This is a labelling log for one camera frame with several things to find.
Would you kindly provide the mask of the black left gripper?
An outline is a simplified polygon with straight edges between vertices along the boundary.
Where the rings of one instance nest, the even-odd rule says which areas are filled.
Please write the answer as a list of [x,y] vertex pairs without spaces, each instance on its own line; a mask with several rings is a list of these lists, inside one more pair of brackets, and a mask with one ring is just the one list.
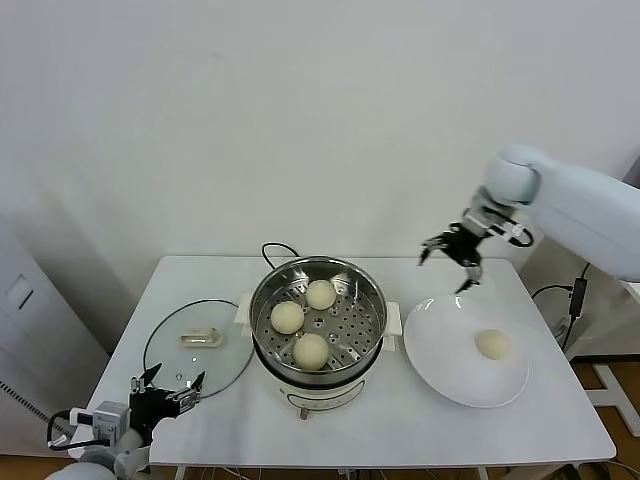
[[145,369],[140,377],[131,378],[130,428],[141,436],[151,436],[161,420],[174,417],[174,410],[177,414],[183,414],[193,409],[200,400],[205,372],[201,372],[194,380],[188,381],[185,388],[176,392],[146,389],[161,367],[162,363],[157,363]]

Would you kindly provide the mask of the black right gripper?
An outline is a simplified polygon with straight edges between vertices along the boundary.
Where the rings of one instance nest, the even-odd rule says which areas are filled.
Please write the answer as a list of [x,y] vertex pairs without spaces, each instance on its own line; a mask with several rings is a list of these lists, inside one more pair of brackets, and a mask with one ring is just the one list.
[[458,295],[480,284],[482,278],[481,255],[478,246],[483,237],[469,231],[460,223],[451,223],[449,229],[422,243],[418,265],[422,266],[433,251],[443,251],[463,267],[467,278],[455,291]]

